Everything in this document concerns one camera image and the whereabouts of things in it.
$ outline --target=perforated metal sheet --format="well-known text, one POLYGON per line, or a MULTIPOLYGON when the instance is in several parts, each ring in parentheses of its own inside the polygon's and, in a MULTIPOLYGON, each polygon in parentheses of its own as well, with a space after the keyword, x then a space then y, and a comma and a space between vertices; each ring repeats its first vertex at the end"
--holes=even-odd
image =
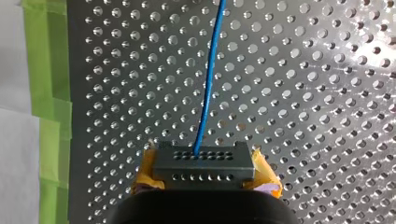
MULTIPOLYGON (((149 138, 193 142, 218 2, 69 1, 72 224, 106 223, 149 138)), ((229 0, 204 145, 260 149, 301 223, 394 222, 394 13, 229 0)))

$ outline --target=green masking tape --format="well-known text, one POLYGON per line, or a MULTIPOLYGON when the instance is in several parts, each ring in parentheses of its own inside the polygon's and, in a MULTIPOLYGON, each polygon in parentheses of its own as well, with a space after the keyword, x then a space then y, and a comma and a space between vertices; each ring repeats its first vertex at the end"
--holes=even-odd
POLYGON ((40 224, 66 224, 71 108, 65 0, 24 0, 32 113, 40 117, 40 224))

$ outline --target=black object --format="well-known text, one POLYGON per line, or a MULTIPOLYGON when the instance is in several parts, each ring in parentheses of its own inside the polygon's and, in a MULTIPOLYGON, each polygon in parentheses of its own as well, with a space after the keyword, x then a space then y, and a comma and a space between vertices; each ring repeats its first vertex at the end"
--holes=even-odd
POLYGON ((253 180, 254 166, 246 142, 234 147, 201 147, 199 156, 191 147, 161 142, 153 164, 153 177, 167 189, 241 189, 253 180))
POLYGON ((152 190, 119 204, 111 224, 297 224, 280 200, 254 190, 152 190))

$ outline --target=white surface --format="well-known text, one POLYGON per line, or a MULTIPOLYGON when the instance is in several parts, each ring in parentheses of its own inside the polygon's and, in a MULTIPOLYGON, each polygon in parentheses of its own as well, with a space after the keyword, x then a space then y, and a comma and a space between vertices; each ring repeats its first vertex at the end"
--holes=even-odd
POLYGON ((37 224, 39 119, 0 109, 0 223, 37 224))
POLYGON ((23 10, 0 0, 0 107, 31 113, 23 10))

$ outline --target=wire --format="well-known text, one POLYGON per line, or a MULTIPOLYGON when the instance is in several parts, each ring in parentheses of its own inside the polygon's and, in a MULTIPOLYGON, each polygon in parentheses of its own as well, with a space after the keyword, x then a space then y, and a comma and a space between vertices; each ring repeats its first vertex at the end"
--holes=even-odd
POLYGON ((223 11, 225 8, 225 3, 226 3, 226 0, 220 0, 220 2, 219 2, 218 15, 216 17, 215 27, 213 29, 212 40, 210 42, 209 56, 207 59, 204 108, 202 110, 201 122, 199 124, 198 134, 195 139, 195 143, 194 143, 194 147, 193 147, 193 153, 195 156, 198 156, 198 154, 199 154, 199 149, 202 144, 202 139, 204 138, 205 126, 206 126, 206 122, 207 122, 207 115, 209 113, 209 103, 210 103, 210 97, 212 94, 211 92, 212 92, 212 86, 213 86, 213 70, 215 67, 216 52, 217 52, 218 43, 219 43, 219 33, 221 31, 221 24, 222 24, 222 20, 223 20, 223 11))

